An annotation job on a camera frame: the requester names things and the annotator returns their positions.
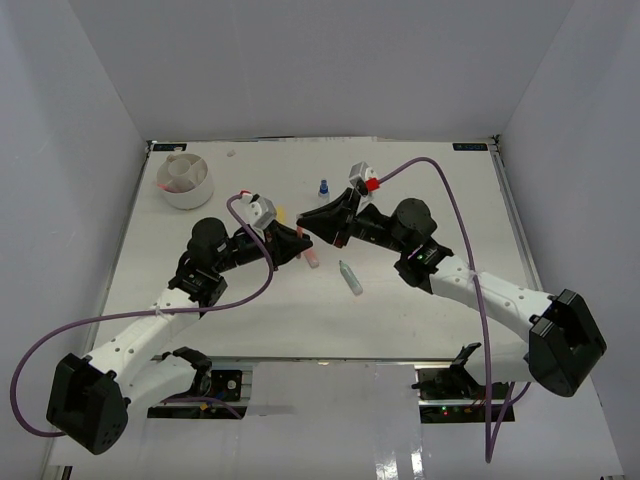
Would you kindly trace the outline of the pink slim marker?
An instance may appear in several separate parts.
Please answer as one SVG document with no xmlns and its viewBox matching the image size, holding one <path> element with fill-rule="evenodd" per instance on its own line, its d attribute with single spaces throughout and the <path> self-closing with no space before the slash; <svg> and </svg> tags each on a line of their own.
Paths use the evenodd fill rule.
<svg viewBox="0 0 640 480">
<path fill-rule="evenodd" d="M 161 190 L 165 191 L 165 192 L 169 192 L 169 193 L 180 193 L 178 190 L 176 190 L 175 188 L 167 185 L 167 184 L 157 184 L 157 187 L 160 188 Z"/>
</svg>

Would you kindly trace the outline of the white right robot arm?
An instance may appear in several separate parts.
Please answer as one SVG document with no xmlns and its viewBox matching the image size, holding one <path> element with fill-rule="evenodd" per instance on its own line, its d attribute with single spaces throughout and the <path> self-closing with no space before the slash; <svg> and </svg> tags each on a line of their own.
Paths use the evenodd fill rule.
<svg viewBox="0 0 640 480">
<path fill-rule="evenodd" d="M 391 215 L 362 207 L 360 199 L 348 188 L 296 223 L 337 248 L 357 238 L 399 253 L 394 267 L 406 284 L 483 312 L 522 339 L 527 347 L 507 355 L 509 380 L 534 381 L 561 397 L 577 392 L 607 350 L 581 295 L 568 289 L 552 295 L 473 273 L 434 239 L 436 221 L 419 199 L 400 201 Z"/>
</svg>

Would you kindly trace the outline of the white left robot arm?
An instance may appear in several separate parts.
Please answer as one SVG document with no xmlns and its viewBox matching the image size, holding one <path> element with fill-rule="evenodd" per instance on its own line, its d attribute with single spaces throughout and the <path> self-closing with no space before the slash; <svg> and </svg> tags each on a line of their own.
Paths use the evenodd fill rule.
<svg viewBox="0 0 640 480">
<path fill-rule="evenodd" d="M 170 397 L 199 399 L 211 388 L 211 361 L 189 347 L 165 346 L 214 306 L 226 290 L 222 274 L 269 255 L 283 265 L 311 248 L 306 234 L 271 221 L 263 236 L 254 230 L 228 235 L 217 218 L 198 221 L 175 276 L 150 315 L 84 357 L 69 354 L 57 365 L 47 420 L 94 455 L 110 449 L 129 416 Z"/>
</svg>

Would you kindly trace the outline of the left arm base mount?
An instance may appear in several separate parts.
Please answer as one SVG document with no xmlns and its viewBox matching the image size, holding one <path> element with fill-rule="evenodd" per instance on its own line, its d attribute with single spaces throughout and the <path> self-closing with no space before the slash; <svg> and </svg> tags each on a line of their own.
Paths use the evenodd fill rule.
<svg viewBox="0 0 640 480">
<path fill-rule="evenodd" d="M 197 350 L 181 347 L 162 354 L 163 360 L 181 359 L 195 369 L 192 386 L 147 411 L 148 418 L 182 420 L 241 420 L 248 408 L 249 392 L 243 386 L 244 372 L 230 367 L 215 368 Z"/>
</svg>

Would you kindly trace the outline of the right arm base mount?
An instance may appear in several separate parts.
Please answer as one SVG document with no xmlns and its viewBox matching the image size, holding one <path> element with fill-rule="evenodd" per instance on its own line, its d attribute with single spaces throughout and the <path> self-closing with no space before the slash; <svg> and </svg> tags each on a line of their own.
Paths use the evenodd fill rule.
<svg viewBox="0 0 640 480">
<path fill-rule="evenodd" d="M 486 387 L 466 370 L 479 342 L 461 348 L 444 367 L 416 367 L 411 385 L 419 398 L 420 421 L 426 424 L 469 424 L 485 422 Z"/>
</svg>

